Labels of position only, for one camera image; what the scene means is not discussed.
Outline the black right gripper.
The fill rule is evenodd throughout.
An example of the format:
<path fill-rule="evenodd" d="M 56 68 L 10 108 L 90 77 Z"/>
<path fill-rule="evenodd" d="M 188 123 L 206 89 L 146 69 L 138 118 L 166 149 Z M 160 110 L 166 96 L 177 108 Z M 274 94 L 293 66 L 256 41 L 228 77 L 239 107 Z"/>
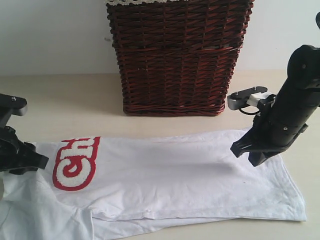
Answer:
<path fill-rule="evenodd" d="M 230 150 L 237 158 L 249 153 L 248 160 L 254 167 L 263 164 L 292 145 L 308 127 L 306 122 L 319 105 L 318 88 L 283 85 L 278 94 L 258 102 L 259 116 L 254 117 L 252 128 Z"/>

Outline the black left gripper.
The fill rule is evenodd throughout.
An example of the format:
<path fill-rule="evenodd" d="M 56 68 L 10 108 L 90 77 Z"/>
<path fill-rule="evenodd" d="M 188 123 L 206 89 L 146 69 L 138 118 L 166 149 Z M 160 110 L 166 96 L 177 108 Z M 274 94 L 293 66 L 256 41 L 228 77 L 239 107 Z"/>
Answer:
<path fill-rule="evenodd" d="M 7 123 L 11 115 L 23 116 L 26 109 L 1 109 L 0 110 L 0 172 L 9 172 L 14 175 L 23 175 L 27 171 L 36 172 L 38 169 L 44 170 L 49 158 L 36 152 L 36 146 L 29 142 L 24 142 L 26 158 L 26 169 L 20 166 L 18 159 L 19 149 L 22 142 L 16 135 L 16 130 Z"/>

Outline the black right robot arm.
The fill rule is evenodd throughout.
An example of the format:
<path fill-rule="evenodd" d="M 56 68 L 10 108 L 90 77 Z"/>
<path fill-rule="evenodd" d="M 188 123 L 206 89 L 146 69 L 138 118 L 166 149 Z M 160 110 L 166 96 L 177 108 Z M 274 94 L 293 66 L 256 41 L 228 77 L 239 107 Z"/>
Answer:
<path fill-rule="evenodd" d="M 258 109 L 251 113 L 251 129 L 230 148 L 237 158 L 248 153 L 249 162 L 257 167 L 285 152 L 320 106 L 320 49 L 304 44 L 292 53 L 287 78 L 277 94 L 255 86 L 230 94 L 227 105 L 243 114 L 244 108 Z"/>

